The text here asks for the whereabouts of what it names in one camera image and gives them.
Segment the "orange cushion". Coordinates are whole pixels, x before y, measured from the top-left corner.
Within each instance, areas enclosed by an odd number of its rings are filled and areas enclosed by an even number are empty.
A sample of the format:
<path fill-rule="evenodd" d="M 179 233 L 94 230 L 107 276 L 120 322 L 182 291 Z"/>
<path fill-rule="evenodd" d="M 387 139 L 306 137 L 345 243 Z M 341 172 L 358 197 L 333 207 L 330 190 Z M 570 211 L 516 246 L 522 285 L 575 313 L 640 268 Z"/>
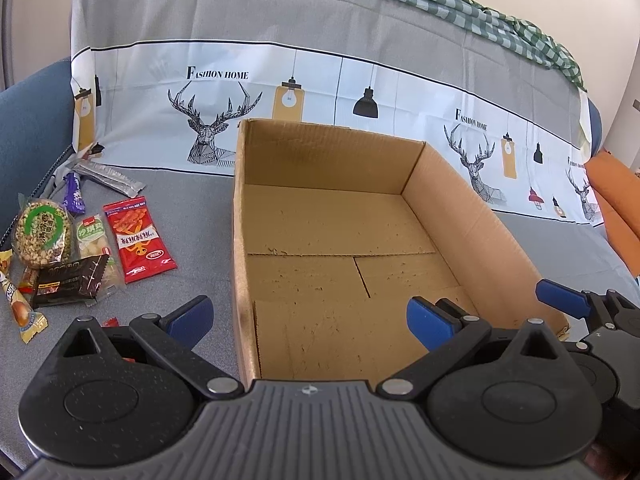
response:
<path fill-rule="evenodd" d="M 608 244 L 639 276 L 639 177 L 610 152 L 602 150 L 585 164 L 587 176 L 602 212 Z"/>

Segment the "grey deer print sofa cover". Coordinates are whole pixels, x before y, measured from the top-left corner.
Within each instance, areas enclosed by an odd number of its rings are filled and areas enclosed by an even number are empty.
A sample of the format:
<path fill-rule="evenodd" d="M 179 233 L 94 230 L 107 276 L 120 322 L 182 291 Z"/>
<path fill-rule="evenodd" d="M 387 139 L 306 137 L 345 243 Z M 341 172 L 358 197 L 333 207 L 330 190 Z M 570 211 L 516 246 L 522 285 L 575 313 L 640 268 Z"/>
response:
<path fill-rule="evenodd" d="M 582 212 L 579 94 L 559 73 L 394 0 L 75 0 L 70 88 L 100 162 L 145 184 L 178 268 L 91 308 L 128 320 L 214 300 L 198 350 L 241 375 L 233 193 L 249 119 L 430 144 L 539 275 L 637 299 Z"/>

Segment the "silver foil snack stick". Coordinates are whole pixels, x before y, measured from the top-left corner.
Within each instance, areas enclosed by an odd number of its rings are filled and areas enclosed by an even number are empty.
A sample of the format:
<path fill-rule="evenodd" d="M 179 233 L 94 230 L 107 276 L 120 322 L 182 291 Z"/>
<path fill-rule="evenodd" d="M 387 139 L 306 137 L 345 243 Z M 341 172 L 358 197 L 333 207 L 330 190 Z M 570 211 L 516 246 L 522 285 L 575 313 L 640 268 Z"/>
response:
<path fill-rule="evenodd" d="M 73 166 L 73 170 L 81 176 L 87 177 L 129 198 L 137 197 L 145 188 L 144 183 L 132 180 L 110 166 L 98 164 L 91 160 L 79 159 Z"/>

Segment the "round puffed grain snack pack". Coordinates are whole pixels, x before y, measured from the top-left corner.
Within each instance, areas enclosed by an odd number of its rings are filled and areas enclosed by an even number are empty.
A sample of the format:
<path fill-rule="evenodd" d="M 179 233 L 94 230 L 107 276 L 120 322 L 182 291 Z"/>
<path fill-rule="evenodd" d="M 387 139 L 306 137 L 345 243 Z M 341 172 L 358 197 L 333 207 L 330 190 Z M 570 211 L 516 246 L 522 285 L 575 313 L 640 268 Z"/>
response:
<path fill-rule="evenodd" d="M 70 260 L 72 222 L 67 210 L 53 200 L 28 200 L 17 217 L 12 247 L 31 269 L 44 269 Z"/>

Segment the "blue sofa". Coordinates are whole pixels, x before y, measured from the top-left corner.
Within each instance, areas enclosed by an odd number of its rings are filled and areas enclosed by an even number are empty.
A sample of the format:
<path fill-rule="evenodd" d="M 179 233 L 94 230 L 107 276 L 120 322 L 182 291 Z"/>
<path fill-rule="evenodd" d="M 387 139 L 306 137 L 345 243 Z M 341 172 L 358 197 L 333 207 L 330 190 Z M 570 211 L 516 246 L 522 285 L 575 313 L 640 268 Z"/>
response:
<path fill-rule="evenodd" d="M 63 58 L 1 92 L 1 247 L 20 204 L 38 197 L 72 152 L 74 98 Z"/>

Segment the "green white snack packet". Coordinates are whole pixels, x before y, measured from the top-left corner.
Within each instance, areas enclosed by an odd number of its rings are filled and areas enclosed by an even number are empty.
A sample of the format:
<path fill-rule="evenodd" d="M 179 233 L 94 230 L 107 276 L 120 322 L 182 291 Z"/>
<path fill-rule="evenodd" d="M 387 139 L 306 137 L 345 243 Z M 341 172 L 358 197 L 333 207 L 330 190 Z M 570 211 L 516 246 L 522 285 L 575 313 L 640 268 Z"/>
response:
<path fill-rule="evenodd" d="M 99 299 L 110 296 L 117 289 L 124 287 L 122 272 L 119 270 L 113 244 L 107 236 L 106 228 L 106 221 L 102 214 L 88 216 L 75 224 L 77 248 L 81 258 L 104 255 L 108 257 L 98 292 Z"/>

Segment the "brown cardboard box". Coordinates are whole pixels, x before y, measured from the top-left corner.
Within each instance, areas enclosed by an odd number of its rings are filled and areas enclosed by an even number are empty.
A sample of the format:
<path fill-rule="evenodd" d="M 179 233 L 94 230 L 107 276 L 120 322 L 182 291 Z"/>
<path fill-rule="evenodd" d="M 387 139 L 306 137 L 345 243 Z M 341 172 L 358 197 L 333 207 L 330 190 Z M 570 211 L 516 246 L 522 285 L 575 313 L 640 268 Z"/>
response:
<path fill-rule="evenodd" d="M 430 144 L 244 120 L 233 193 L 233 310 L 244 382 L 365 379 L 422 356 L 410 298 L 447 298 L 499 328 L 567 319 L 536 266 Z"/>

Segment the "purple snack bar wrapper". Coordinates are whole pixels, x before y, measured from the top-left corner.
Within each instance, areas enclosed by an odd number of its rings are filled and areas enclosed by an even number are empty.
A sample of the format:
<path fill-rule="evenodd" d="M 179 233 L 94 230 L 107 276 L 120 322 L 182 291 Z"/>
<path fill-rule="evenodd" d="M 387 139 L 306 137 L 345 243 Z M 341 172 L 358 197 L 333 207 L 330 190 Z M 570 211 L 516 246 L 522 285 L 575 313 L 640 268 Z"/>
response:
<path fill-rule="evenodd" d="M 82 216 L 86 213 L 86 204 L 81 194 L 80 177 L 75 171 L 70 171 L 64 177 L 65 194 L 62 205 L 73 216 Z"/>

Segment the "yellow brown candy wrapper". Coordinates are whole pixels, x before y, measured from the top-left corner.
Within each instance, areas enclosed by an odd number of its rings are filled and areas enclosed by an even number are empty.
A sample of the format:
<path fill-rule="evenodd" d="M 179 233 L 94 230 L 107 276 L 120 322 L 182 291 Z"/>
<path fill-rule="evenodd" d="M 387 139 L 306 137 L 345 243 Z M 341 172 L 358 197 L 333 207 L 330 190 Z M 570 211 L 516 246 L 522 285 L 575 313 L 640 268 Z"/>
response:
<path fill-rule="evenodd" d="M 49 323 L 41 312 L 35 311 L 30 306 L 27 299 L 10 280 L 9 270 L 12 255 L 11 249 L 2 250 L 1 252 L 1 288 L 12 309 L 21 340 L 24 344 L 29 344 L 32 338 L 48 328 Z"/>

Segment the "small red candy wrapper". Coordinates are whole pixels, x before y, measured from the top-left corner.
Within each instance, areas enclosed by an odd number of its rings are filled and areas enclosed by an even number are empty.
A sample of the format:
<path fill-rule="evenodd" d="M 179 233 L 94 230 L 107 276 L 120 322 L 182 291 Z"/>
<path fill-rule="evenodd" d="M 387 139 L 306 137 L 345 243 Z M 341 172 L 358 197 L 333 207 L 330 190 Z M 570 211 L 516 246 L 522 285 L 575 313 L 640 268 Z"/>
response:
<path fill-rule="evenodd" d="M 109 318 L 103 323 L 102 328 L 120 357 L 129 363 L 136 362 L 136 342 L 129 328 L 121 326 L 117 318 Z"/>

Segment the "red spicy snack packet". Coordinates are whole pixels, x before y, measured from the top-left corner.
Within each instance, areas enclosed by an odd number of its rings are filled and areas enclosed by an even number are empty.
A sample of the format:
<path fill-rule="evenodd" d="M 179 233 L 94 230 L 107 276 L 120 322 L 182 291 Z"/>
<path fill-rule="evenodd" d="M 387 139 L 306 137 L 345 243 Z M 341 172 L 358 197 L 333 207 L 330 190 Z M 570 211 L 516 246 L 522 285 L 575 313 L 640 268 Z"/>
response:
<path fill-rule="evenodd" d="M 126 284 L 178 268 L 160 237 L 144 196 L 103 206 Z"/>

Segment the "black truffle chocolate bar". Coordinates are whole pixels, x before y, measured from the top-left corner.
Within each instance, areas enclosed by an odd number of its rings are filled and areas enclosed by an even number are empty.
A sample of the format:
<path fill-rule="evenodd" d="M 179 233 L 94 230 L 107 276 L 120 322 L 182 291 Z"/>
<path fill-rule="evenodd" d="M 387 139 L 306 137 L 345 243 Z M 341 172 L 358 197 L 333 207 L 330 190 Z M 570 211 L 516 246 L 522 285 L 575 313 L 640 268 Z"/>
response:
<path fill-rule="evenodd" d="M 59 263 L 38 273 L 32 302 L 35 308 L 95 300 L 100 291 L 108 255 Z"/>

